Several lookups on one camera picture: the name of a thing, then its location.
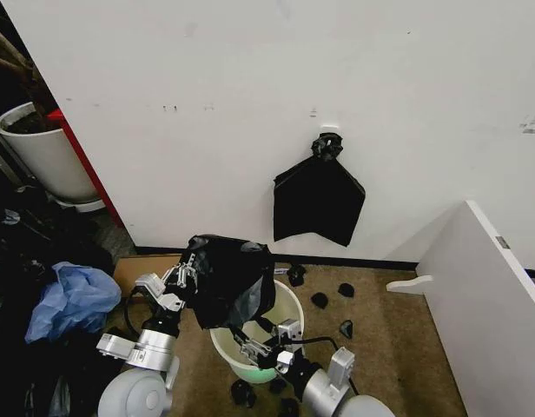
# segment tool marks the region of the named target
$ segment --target brown carpet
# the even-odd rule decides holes
[[[414,272],[306,267],[306,283],[293,288],[304,309],[305,337],[331,335],[356,354],[353,380],[361,394],[380,399],[397,417],[466,416],[424,298],[386,292],[388,282],[414,278]],[[278,279],[288,285],[285,275]],[[353,299],[337,293],[342,282],[354,286]],[[329,298],[325,310],[310,301],[318,291]],[[142,304],[131,308],[135,323],[148,314]],[[354,324],[351,341],[339,333],[339,325],[346,319]],[[119,308],[110,315],[109,325],[125,328]],[[236,376],[215,351],[209,331],[199,328],[191,311],[183,312],[180,329],[176,352],[181,368],[172,416],[276,416],[280,399],[293,397],[290,387],[282,395],[273,395],[266,385],[255,386],[255,406],[235,406],[229,389]],[[332,353],[329,343],[307,346],[308,358],[323,367]],[[301,409],[301,416],[307,415],[307,410]]]

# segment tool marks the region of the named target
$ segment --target cable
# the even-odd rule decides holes
[[[307,345],[309,343],[317,343],[318,341],[330,341],[332,345],[334,345],[335,352],[339,349],[337,347],[337,343],[333,340],[333,338],[329,336],[320,336],[320,337],[313,337],[311,339],[302,339],[301,341],[289,341],[288,344],[290,345]]]
[[[290,345],[307,345],[309,343],[317,343],[318,341],[329,341],[334,346],[335,352],[337,352],[337,350],[339,350],[339,348],[337,347],[337,343],[335,343],[333,338],[331,338],[329,336],[313,337],[311,339],[302,339],[301,341],[289,341],[289,342],[286,342],[286,343],[288,343]],[[355,395],[360,395],[359,392],[358,392],[358,389],[356,388],[356,385],[354,385],[354,382],[353,382],[352,378],[348,379],[348,383],[351,385],[351,388],[353,389],[354,394]]]
[[[129,296],[127,297],[127,299],[125,300],[125,305],[124,305],[124,311],[123,311],[123,314],[125,316],[125,323],[127,324],[127,327],[129,328],[130,330],[130,333],[133,334],[133,336],[136,337],[136,339],[138,339],[138,337],[140,337],[140,333],[138,333],[136,331],[136,329],[132,326],[132,323],[130,322],[130,318],[129,318],[129,303],[130,303],[130,300],[132,300],[132,296],[136,294],[136,291],[135,289],[133,289]]]

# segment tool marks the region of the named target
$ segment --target white bucket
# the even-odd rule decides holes
[[[304,312],[301,303],[293,291],[279,281],[275,281],[274,307],[263,316],[274,324],[286,319],[298,320],[301,322],[301,330],[304,334]],[[271,334],[264,332],[255,321],[244,323],[242,329],[248,337],[262,343],[271,338]],[[233,335],[227,328],[212,328],[209,333],[217,352],[242,380],[252,384],[262,384],[277,376],[274,369],[259,369],[250,365],[250,361],[241,354],[239,344],[233,340]]]

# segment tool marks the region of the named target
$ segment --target white flower pot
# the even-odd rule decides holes
[[[63,129],[31,135],[19,135],[5,130],[32,112],[34,105],[25,103],[0,116],[1,136],[57,199],[74,204],[98,200],[96,188],[70,146]]]

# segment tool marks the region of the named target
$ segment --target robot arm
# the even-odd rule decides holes
[[[142,325],[137,342],[104,334],[97,348],[124,360],[135,368],[118,375],[102,394],[100,417],[146,416],[168,414],[179,369],[175,339],[186,300],[197,292],[197,281],[189,262],[171,268],[161,279],[143,275],[135,289],[155,306],[152,318]],[[354,354],[344,347],[331,358],[327,372],[304,356],[303,345],[324,338],[302,340],[298,321],[286,320],[274,325],[266,319],[259,324],[273,336],[264,343],[251,339],[239,328],[230,327],[241,353],[259,368],[274,368],[294,387],[296,397],[317,417],[393,417],[378,400],[366,395],[349,395],[349,379]]]

